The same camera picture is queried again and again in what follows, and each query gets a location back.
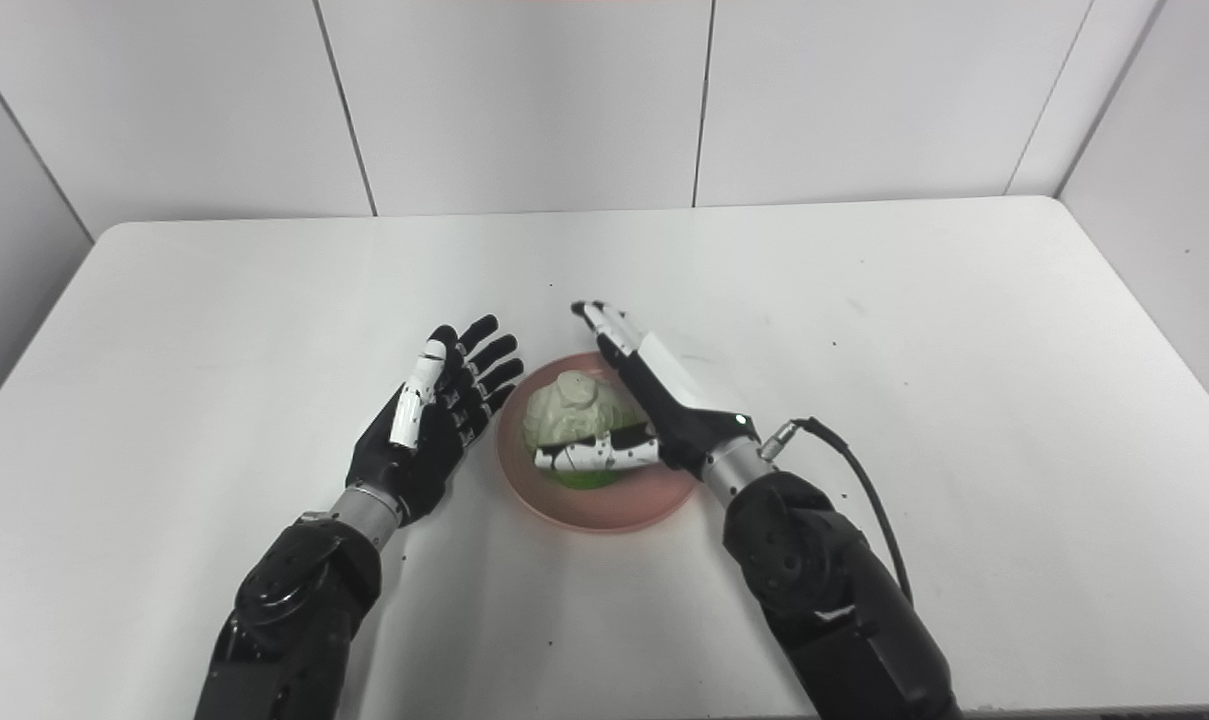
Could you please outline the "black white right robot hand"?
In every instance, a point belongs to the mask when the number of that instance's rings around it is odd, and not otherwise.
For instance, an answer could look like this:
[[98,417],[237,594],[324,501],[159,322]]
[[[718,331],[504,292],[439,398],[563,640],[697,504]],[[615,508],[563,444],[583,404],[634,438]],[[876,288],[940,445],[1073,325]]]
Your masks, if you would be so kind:
[[603,301],[577,301],[571,310],[586,323],[601,356],[648,423],[612,430],[603,439],[537,447],[537,469],[624,471],[663,461],[704,483],[737,484],[773,474],[776,468],[760,455],[760,436],[750,416],[710,393],[658,333],[640,331]]

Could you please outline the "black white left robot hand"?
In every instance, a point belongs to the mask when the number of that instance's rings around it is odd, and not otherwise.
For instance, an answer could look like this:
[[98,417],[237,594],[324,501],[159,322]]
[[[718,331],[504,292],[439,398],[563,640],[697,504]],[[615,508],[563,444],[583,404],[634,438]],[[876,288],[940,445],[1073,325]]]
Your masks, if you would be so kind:
[[462,332],[439,325],[355,442],[345,483],[389,498],[399,527],[426,518],[523,372],[517,338],[493,314]]

